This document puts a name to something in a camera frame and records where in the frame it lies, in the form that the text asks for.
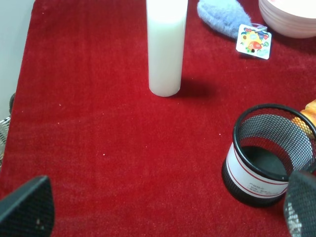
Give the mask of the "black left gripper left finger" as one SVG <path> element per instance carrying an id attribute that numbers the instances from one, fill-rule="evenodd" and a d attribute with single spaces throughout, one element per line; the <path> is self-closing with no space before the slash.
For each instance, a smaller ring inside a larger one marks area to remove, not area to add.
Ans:
<path id="1" fill-rule="evenodd" d="M 49 237 L 55 222 L 55 207 L 48 176 L 29 180 L 0 200 L 2 237 Z"/>

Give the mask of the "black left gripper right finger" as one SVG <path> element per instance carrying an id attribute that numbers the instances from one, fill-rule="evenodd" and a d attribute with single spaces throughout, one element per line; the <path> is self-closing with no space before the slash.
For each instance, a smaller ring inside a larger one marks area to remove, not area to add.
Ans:
<path id="1" fill-rule="evenodd" d="M 284 217 L 292 237 L 316 235 L 316 177 L 293 171 L 284 200 Z"/>

